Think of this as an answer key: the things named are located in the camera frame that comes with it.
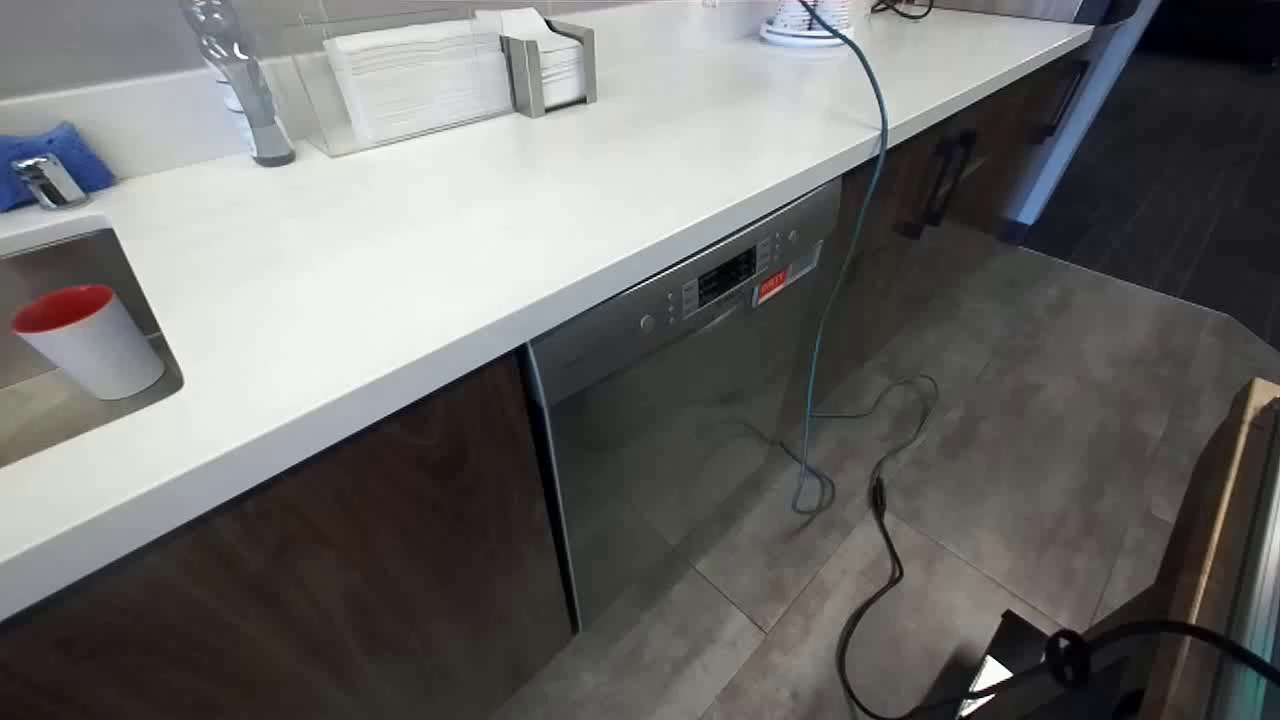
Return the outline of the blue sponge cloth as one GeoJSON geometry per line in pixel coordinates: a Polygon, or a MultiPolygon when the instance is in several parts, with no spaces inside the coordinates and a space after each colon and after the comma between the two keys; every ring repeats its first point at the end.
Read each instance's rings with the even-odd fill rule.
{"type": "Polygon", "coordinates": [[[69,207],[111,185],[116,171],[72,125],[37,137],[0,137],[0,213],[27,204],[69,207]]]}

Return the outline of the red and white cup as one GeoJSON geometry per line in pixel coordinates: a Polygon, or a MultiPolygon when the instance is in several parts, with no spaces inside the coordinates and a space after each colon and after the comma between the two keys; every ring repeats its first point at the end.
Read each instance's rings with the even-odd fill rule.
{"type": "Polygon", "coordinates": [[[96,400],[128,400],[165,375],[108,283],[51,289],[13,318],[13,334],[96,400]]]}

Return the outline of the chrome faucet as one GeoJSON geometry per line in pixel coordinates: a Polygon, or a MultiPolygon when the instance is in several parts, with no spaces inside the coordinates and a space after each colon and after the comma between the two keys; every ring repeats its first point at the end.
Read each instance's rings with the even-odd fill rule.
{"type": "Polygon", "coordinates": [[[282,125],[273,87],[247,46],[247,33],[241,30],[234,0],[181,0],[181,13],[198,37],[206,66],[226,86],[228,108],[241,116],[247,133],[253,161],[262,170],[291,165],[297,161],[291,141],[282,125]]]}

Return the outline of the wooden cart frame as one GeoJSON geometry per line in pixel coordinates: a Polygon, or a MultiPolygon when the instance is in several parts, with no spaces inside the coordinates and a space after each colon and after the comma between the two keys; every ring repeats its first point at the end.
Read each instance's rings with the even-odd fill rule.
{"type": "MultiPolygon", "coordinates": [[[[1249,380],[1204,446],[1154,597],[1161,620],[1278,653],[1278,430],[1280,385],[1249,380]]],[[[1161,638],[1142,720],[1269,720],[1262,672],[1208,642],[1161,638]]]]}

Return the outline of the white kettle base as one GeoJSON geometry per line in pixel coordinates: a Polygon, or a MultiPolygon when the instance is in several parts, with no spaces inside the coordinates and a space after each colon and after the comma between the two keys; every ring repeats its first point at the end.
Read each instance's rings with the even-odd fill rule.
{"type": "Polygon", "coordinates": [[[848,0],[780,0],[755,37],[780,49],[836,49],[852,33],[848,0]]]}

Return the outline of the white paper towel stack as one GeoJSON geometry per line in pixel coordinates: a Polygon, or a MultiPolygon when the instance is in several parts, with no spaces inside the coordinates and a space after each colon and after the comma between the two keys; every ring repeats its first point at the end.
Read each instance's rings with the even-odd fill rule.
{"type": "Polygon", "coordinates": [[[330,37],[301,57],[301,80],[336,156],[513,108],[502,37],[475,22],[330,37]]]}

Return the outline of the dark wood cabinet door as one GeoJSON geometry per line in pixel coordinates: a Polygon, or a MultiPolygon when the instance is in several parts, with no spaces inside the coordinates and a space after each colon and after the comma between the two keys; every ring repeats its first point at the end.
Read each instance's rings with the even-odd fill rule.
{"type": "Polygon", "coordinates": [[[505,357],[0,629],[0,720],[487,720],[573,642],[505,357]]]}

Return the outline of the stainless steel dishwasher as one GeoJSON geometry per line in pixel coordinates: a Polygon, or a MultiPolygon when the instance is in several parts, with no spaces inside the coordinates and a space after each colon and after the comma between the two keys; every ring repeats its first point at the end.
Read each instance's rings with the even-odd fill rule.
{"type": "Polygon", "coordinates": [[[578,631],[670,572],[788,431],[836,219],[820,185],[529,344],[578,631]]]}

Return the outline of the stainless steel sink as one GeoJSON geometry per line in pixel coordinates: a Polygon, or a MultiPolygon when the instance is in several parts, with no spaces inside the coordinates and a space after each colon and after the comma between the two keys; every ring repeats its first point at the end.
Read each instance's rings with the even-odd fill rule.
{"type": "Polygon", "coordinates": [[[47,453],[186,387],[111,230],[0,251],[0,463],[47,453]]]}

